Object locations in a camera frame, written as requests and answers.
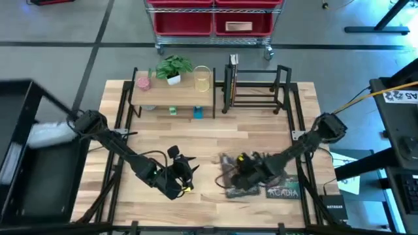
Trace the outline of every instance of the gray floor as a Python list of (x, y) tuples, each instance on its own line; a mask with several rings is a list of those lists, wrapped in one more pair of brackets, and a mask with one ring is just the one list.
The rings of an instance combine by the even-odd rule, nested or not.
[[(6, 46), (2, 42), (95, 42), (109, 0), (76, 0), (37, 7), (24, 0), (0, 2), (0, 79), (33, 78), (68, 106), (80, 87), (92, 48)], [(345, 3), (330, 1), (331, 7)], [(273, 35), (274, 44), (396, 45), (405, 50), (274, 50), (271, 61), (262, 49), (166, 48), (166, 55), (180, 54), (194, 65), (222, 68), (231, 53), (240, 54), (240, 67), (273, 69), (282, 64), (293, 69), (294, 81), (315, 82), (323, 112), (346, 103), (368, 86), (369, 79), (390, 76), (418, 56), (418, 9), (404, 9), (391, 25), (408, 25), (407, 36), (344, 33), (345, 26), (374, 25), (388, 11), (389, 0), (356, 0), (340, 10), (322, 10), (321, 0), (288, 0)], [(141, 0), (115, 0), (102, 42), (153, 42), (152, 28)], [(99, 48), (91, 68), (81, 109), (97, 109), (106, 80), (130, 79), (133, 67), (154, 67), (163, 57), (155, 48)], [(243, 80), (272, 80), (273, 77), (241, 77)], [(63, 116), (42, 104), (39, 119)], [(379, 151), (389, 143), (372, 99), (341, 113), (349, 127), (347, 136), (334, 148)], [(360, 227), (365, 220), (359, 219)]]

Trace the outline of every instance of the white paper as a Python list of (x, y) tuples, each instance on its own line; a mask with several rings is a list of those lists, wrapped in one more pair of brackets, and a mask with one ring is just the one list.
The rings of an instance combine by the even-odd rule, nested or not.
[(385, 92), (382, 95), (387, 103), (418, 104), (418, 91), (394, 90)]
[[(357, 159), (346, 157), (337, 153), (332, 153), (332, 157), (334, 158), (334, 162), (332, 163), (334, 168), (338, 168), (340, 166), (344, 166), (345, 164), (352, 163), (353, 161), (357, 161)], [(345, 192), (358, 195), (360, 193), (360, 176), (355, 176), (353, 178), (339, 181), (338, 188), (344, 190)]]

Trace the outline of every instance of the red bin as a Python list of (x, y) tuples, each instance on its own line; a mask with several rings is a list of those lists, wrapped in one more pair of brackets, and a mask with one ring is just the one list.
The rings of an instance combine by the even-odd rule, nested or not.
[(147, 0), (153, 7), (211, 7), (213, 0)]
[(233, 8), (275, 8), (283, 0), (216, 0), (218, 7)]
[(155, 13), (154, 31), (164, 36), (209, 36), (212, 13)]
[[(251, 31), (226, 31), (226, 22), (252, 22)], [(218, 36), (265, 37), (273, 32), (273, 15), (259, 13), (217, 13), (215, 32)]]

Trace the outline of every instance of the wooden plank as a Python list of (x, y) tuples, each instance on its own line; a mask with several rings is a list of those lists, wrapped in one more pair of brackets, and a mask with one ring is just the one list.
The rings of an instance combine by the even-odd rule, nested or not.
[[(136, 79), (147, 76), (148, 72), (138, 71)], [(182, 81), (170, 86), (164, 79), (158, 79), (153, 73), (151, 89), (141, 91), (137, 86), (133, 90), (132, 104), (134, 105), (163, 105), (163, 106), (213, 106), (213, 78), (209, 80), (210, 89), (200, 92), (195, 89), (193, 73), (181, 74)]]
[[(106, 83), (100, 111), (108, 117), (109, 122), (114, 122), (116, 117), (116, 99), (120, 99), (122, 83)], [(314, 117), (320, 114), (315, 88), (313, 83), (298, 85), (306, 126), (309, 127)], [(268, 89), (242, 88), (240, 93), (268, 93)], [(136, 220), (144, 226), (277, 227), (278, 223), (285, 223), (288, 228), (304, 227), (299, 200), (269, 199), (266, 198), (263, 188), (257, 196), (228, 199), (224, 189), (214, 183), (214, 179), (221, 174), (221, 153), (230, 156), (250, 151), (279, 153), (291, 145), (286, 112), (281, 110), (278, 115), (274, 115), (271, 108), (231, 108), (227, 114), (222, 114), (221, 94), (219, 90), (216, 97), (219, 100), (216, 119), (211, 118), (211, 109), (205, 109), (204, 119), (193, 119), (193, 114), (187, 111), (191, 108), (179, 110), (178, 116), (170, 116), (164, 106), (152, 111), (143, 110), (140, 119), (133, 117), (131, 131), (137, 131), (138, 134), (129, 137), (128, 145), (134, 151), (166, 151), (167, 148), (178, 145), (184, 155), (197, 157), (190, 162), (191, 166), (200, 167), (193, 176), (194, 190), (182, 198), (169, 200), (157, 189), (141, 182), (130, 166), (124, 164), (115, 225), (130, 225), (132, 220)], [(296, 123), (295, 104), (292, 102)], [(92, 142), (90, 148), (97, 146), (99, 143)], [(79, 218), (99, 194), (107, 153), (107, 150), (99, 149), (89, 154), (72, 221)], [(151, 154), (149, 157), (164, 164), (164, 158), (159, 154)], [(323, 184), (335, 178), (332, 160), (325, 151), (319, 149), (312, 162), (318, 192), (322, 194)], [(295, 160), (287, 163), (285, 171), (288, 174), (297, 173)], [(338, 194), (336, 181), (327, 184), (327, 193)], [(109, 197), (104, 218), (108, 213), (108, 203)], [(314, 223), (310, 196), (308, 207)]]

